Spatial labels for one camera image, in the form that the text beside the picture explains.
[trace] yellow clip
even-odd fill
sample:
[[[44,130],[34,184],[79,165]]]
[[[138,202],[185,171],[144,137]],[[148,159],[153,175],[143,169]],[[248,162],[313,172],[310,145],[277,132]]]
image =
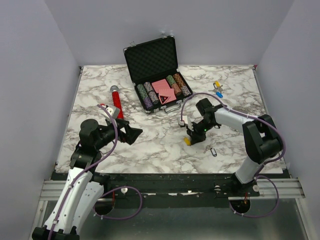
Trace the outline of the yellow clip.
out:
[[[188,137],[185,137],[183,140],[184,140],[184,142],[186,143],[187,146],[191,146],[191,142],[190,142]]]
[[[217,88],[220,87],[220,83],[219,83],[218,81],[214,81],[214,83],[215,83],[215,85],[216,85]]]

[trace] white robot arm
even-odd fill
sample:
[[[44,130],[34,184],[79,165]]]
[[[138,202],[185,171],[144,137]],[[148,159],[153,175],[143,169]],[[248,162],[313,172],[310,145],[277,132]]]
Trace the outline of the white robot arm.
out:
[[[248,156],[234,173],[239,186],[252,182],[264,161],[274,157],[283,149],[280,136],[257,120],[230,112],[222,105],[213,106],[207,98],[200,100],[196,107],[203,116],[200,122],[191,122],[187,116],[182,116],[182,121],[178,119],[178,124],[181,127],[186,127],[191,145],[203,142],[208,130],[213,127],[220,128],[221,125],[229,126],[243,133]],[[259,118],[275,126],[269,115],[265,114]]]
[[[114,106],[105,110],[114,119],[120,111]],[[71,156],[70,170],[62,193],[43,227],[36,227],[33,230],[32,239],[47,240],[49,234],[51,240],[80,239],[79,233],[88,214],[103,193],[108,191],[104,187],[107,186],[108,177],[96,177],[94,173],[97,166],[92,166],[102,157],[100,149],[115,139],[115,131],[118,140],[129,145],[133,144],[143,132],[142,129],[130,127],[129,122],[123,119],[115,120],[117,129],[110,124],[111,120],[107,115],[105,120],[107,126],[99,125],[94,119],[82,122],[80,141]]]

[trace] black foam lining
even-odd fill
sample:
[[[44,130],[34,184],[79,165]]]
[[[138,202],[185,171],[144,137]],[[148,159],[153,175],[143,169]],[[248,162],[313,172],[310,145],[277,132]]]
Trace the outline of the black foam lining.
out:
[[[173,36],[128,47],[124,56],[131,80],[136,84],[178,68],[176,41]]]

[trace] white wall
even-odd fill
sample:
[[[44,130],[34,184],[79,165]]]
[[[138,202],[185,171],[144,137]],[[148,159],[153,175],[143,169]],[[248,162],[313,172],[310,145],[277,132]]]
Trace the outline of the white wall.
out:
[[[43,0],[0,7],[0,239],[28,239],[79,67]]]
[[[295,0],[257,73],[320,237],[320,1]]]
[[[45,0],[81,65],[174,34],[180,64],[257,64],[293,0]]]

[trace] white marble tabletop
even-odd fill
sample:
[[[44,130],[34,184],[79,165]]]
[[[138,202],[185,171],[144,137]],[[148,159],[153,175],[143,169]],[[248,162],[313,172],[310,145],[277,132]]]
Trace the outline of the white marble tabletop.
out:
[[[229,107],[251,115],[265,113],[252,66],[180,66],[179,69],[193,92],[213,90],[213,82],[218,80],[223,85],[222,100]],[[143,129],[143,133],[132,146],[119,142],[112,155],[99,164],[97,172],[233,173],[245,159],[243,135],[228,126],[213,128],[207,132],[206,141],[187,146],[183,140],[188,136],[186,129],[180,128],[177,123],[180,110],[147,115],[134,91],[126,65],[85,66],[58,157],[58,173],[69,170],[70,157],[79,141],[80,124],[86,119],[96,119],[100,124],[106,124],[102,110],[96,105],[113,104],[112,85],[120,88],[124,118],[132,127]],[[200,114],[195,104],[206,97],[195,96],[188,101],[184,115],[198,121]],[[208,98],[213,105],[218,104],[213,98]],[[111,144],[102,152],[107,152]],[[213,157],[210,148],[215,148],[217,157]],[[263,171],[282,173],[281,166],[280,162],[271,163]]]

